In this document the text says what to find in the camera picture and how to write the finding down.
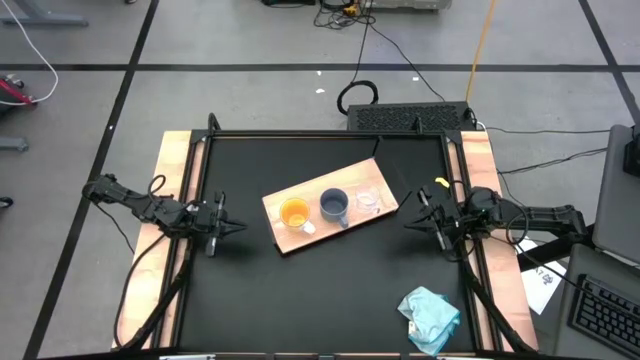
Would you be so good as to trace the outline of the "grey mug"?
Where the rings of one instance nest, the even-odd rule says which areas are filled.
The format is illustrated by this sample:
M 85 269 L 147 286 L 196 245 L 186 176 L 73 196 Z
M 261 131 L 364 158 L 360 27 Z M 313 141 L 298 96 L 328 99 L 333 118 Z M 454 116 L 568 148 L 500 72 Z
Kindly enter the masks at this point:
M 320 197 L 320 211 L 323 219 L 329 223 L 336 223 L 342 229 L 349 227 L 347 211 L 349 198 L 338 188 L 325 190 Z

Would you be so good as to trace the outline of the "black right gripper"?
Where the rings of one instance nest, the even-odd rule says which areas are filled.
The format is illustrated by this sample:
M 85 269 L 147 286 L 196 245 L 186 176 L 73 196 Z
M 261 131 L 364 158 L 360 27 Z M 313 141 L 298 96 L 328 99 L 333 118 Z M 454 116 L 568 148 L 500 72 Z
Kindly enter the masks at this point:
M 406 230 L 426 238 L 435 236 L 442 250 L 453 250 L 454 242 L 465 235 L 465 218 L 457 202 L 455 187 L 424 185 L 418 192 L 418 198 L 422 208 L 404 224 Z

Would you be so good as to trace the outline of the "black desk leg bar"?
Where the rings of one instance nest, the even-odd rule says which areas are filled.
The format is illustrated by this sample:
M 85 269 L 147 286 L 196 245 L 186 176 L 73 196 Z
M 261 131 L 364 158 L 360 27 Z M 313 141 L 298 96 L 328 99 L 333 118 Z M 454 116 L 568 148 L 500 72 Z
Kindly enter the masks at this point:
M 520 271 L 525 272 L 532 270 L 549 262 L 568 257 L 572 247 L 576 244 L 594 249 L 595 244 L 592 240 L 593 231 L 594 225 L 589 225 L 586 227 L 584 233 L 570 232 L 558 235 L 556 239 L 546 244 L 524 251 L 518 255 Z

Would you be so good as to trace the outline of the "clear glass mug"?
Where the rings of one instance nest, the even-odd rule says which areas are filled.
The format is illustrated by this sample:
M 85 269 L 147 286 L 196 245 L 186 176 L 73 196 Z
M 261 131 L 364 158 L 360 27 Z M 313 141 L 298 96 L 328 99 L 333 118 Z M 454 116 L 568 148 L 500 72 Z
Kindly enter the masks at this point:
M 355 190 L 356 208 L 359 212 L 365 214 L 380 213 L 380 193 L 373 185 L 360 185 Z

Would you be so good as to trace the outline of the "light blue cloth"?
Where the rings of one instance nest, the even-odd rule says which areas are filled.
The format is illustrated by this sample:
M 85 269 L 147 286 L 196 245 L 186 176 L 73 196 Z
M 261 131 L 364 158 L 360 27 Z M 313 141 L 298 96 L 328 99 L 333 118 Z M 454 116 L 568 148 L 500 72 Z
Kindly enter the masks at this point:
M 437 355 L 460 325 L 460 311 L 445 295 L 417 287 L 400 302 L 397 310 L 408 320 L 408 339 L 422 353 Z

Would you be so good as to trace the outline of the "red cart part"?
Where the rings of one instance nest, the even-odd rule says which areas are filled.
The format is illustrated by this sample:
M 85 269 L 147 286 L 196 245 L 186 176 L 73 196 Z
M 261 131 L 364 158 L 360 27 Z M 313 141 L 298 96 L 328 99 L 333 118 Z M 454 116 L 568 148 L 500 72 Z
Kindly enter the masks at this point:
M 0 74 L 0 113 L 34 104 L 33 98 L 28 97 L 23 89 L 24 83 L 21 80 Z

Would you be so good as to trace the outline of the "white paper sheet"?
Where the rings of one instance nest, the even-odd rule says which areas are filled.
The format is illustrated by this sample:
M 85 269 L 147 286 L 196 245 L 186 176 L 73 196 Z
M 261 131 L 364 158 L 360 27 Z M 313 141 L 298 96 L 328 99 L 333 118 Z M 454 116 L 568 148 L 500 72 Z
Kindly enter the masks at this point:
M 566 274 L 566 268 L 558 261 L 552 261 L 547 263 L 545 267 L 536 267 L 521 273 L 529 308 L 536 314 L 543 313 L 556 289 L 562 283 L 558 274 Z

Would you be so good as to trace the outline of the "grey metal table foot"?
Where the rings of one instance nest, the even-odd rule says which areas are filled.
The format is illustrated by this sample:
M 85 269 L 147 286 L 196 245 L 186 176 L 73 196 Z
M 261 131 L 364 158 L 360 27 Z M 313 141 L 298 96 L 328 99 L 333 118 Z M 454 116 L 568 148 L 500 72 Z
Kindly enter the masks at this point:
M 4 25 L 23 26 L 80 26 L 87 27 L 89 22 L 82 16 L 54 13 L 43 9 L 36 0 L 13 0 L 22 12 L 21 16 L 0 15 L 0 23 Z
M 25 152 L 28 149 L 29 145 L 24 138 L 0 136 L 0 150 L 16 150 L 19 152 Z

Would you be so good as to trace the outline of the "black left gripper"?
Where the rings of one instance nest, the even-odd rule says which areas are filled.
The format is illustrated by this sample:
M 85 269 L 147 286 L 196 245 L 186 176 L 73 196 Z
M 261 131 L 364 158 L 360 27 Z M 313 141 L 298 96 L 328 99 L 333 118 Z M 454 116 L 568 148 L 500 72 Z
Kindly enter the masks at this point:
M 208 240 L 205 245 L 205 254 L 207 256 L 215 255 L 218 240 L 223 240 L 231 234 L 244 231 L 244 228 L 246 227 L 246 224 L 240 220 L 224 217 L 224 205 L 225 193 L 220 191 L 215 193 L 213 208 L 205 202 L 196 203 L 191 208 L 191 230 L 208 236 Z M 225 228 L 237 229 L 222 230 L 222 225 Z

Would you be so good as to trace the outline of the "black frame brace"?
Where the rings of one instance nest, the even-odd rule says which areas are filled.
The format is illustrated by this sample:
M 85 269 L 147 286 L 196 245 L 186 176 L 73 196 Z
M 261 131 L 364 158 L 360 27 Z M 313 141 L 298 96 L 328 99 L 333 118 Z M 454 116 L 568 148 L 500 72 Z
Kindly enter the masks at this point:
M 531 353 L 538 349 L 515 251 L 497 240 L 465 241 L 454 247 L 472 292 L 479 348 Z
M 164 318 L 167 309 L 171 305 L 174 297 L 186 286 L 190 278 L 191 263 L 192 263 L 192 250 L 193 242 L 188 240 L 186 242 L 186 249 L 184 250 L 183 261 L 180 265 L 178 273 L 173 278 L 172 282 L 161 293 L 161 296 L 156 303 L 155 307 L 150 312 L 147 319 L 134 333 L 133 337 L 123 345 L 119 347 L 122 351 L 138 351 L 141 350 L 146 340 L 157 328 L 158 323 Z

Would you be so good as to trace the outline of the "yellow ceramic mug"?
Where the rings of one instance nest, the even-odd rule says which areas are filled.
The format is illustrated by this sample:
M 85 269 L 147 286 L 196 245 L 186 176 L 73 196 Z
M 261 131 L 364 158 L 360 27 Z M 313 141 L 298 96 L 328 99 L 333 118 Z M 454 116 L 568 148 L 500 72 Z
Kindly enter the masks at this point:
M 311 223 L 309 204 L 300 198 L 287 199 L 280 207 L 280 220 L 290 229 L 313 235 L 316 227 Z

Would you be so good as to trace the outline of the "black keyboard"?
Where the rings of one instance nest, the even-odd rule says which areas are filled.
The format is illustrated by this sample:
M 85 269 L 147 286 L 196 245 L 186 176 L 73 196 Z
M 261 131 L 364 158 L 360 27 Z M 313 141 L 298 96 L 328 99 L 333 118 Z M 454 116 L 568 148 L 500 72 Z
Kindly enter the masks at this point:
M 568 325 L 632 360 L 640 360 L 640 300 L 580 274 Z

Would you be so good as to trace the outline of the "beige equipment box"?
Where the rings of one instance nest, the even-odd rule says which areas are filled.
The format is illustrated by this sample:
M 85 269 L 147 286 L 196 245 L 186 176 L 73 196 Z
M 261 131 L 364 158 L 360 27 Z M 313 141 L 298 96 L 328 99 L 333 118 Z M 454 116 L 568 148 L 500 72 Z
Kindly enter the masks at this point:
M 453 0 L 369 0 L 370 5 L 380 9 L 412 9 L 435 11 L 449 9 Z

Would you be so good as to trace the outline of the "black desk device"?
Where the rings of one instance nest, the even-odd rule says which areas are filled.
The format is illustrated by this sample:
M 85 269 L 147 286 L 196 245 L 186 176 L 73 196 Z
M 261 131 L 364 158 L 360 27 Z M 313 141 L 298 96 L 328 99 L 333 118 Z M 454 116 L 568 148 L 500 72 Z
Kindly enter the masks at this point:
M 623 170 L 640 178 L 640 126 L 632 127 L 632 139 L 624 147 Z

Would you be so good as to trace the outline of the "wooden cutting board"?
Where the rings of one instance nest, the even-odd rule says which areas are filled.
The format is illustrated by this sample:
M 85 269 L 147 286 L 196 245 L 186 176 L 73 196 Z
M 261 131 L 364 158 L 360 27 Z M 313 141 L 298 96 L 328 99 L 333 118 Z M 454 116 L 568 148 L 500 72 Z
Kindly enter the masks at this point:
M 380 213 L 365 214 L 356 208 L 355 190 L 360 185 L 373 185 L 380 193 Z M 336 223 L 325 221 L 320 211 L 321 194 L 330 188 L 343 190 L 349 198 L 347 218 L 349 227 L 342 229 Z M 288 228 L 280 220 L 280 207 L 291 198 L 305 200 L 311 209 L 311 223 L 316 227 L 313 235 Z M 341 169 L 326 173 L 313 179 L 293 185 L 262 198 L 269 227 L 277 248 L 283 254 L 317 243 L 321 240 L 371 222 L 398 210 L 399 203 L 392 193 L 387 177 L 383 174 L 381 164 L 375 158 L 369 158 Z

